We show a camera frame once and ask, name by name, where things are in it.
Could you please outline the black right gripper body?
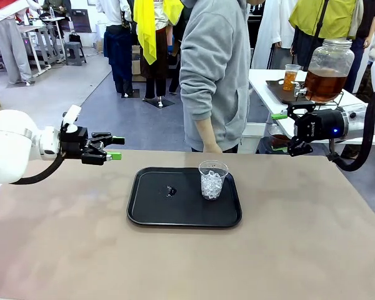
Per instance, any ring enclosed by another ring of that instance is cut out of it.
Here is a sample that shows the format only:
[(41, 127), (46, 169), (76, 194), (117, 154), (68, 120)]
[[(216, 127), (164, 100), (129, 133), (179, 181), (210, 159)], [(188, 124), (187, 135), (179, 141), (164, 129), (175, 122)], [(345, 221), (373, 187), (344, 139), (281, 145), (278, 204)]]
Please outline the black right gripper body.
[(340, 110), (307, 112), (294, 122), (294, 135), (301, 139), (337, 139), (344, 136), (345, 122)]

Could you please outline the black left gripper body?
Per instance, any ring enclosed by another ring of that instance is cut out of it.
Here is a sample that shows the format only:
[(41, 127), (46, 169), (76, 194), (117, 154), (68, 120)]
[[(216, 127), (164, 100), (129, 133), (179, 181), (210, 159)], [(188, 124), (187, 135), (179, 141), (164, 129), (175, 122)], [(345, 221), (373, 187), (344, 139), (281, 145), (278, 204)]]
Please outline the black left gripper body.
[(60, 131), (61, 155), (64, 159), (80, 159), (88, 141), (88, 129), (78, 126), (74, 132)]

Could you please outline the person's right hand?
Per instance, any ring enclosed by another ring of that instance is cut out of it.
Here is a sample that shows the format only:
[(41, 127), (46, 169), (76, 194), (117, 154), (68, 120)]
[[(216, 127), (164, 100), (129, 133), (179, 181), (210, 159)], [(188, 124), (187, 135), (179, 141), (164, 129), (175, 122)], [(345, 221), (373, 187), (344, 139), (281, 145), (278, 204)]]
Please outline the person's right hand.
[(212, 143), (209, 143), (209, 144), (204, 144), (203, 152), (204, 153), (221, 154), (223, 152), (223, 150), (218, 146), (218, 144), (216, 142), (212, 142)]

